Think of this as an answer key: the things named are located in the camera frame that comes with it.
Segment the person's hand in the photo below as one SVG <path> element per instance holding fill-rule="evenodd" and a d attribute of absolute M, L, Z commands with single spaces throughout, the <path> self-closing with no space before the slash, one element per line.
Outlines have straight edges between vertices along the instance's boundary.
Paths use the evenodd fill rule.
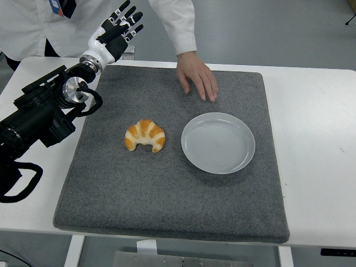
<path fill-rule="evenodd" d="M 191 91 L 191 81 L 202 100 L 205 101 L 208 98 L 211 102 L 216 101 L 218 95 L 216 78 L 211 69 L 199 59 L 195 51 L 177 55 L 176 73 L 186 94 Z"/>

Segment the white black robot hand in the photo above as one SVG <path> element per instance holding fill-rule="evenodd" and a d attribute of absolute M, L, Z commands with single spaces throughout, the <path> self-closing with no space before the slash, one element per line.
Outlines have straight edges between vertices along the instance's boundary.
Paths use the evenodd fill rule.
<path fill-rule="evenodd" d="M 143 13 L 124 1 L 118 9 L 106 18 L 102 25 L 88 40 L 88 50 L 80 62 L 91 65 L 96 72 L 102 71 L 108 64 L 120 59 L 128 48 L 128 43 L 143 29 L 137 25 Z"/>

